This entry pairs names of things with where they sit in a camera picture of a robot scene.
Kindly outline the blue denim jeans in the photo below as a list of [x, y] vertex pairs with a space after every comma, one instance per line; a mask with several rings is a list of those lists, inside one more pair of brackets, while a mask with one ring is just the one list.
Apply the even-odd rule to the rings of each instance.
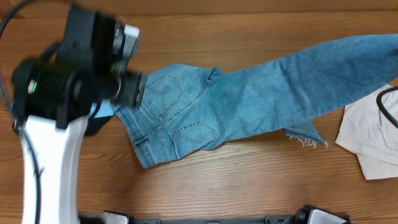
[[396, 77], [397, 36], [361, 35], [233, 73], [171, 64], [148, 77], [140, 108], [112, 107], [150, 168], [279, 129], [319, 140], [312, 119]]

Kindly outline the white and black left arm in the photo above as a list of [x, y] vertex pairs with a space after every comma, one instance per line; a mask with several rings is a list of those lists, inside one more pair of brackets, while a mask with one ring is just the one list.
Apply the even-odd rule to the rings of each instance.
[[139, 29], [73, 5], [61, 42], [12, 74], [24, 158], [23, 223], [82, 223], [76, 209], [80, 148], [103, 101], [137, 108], [147, 77], [130, 72]]

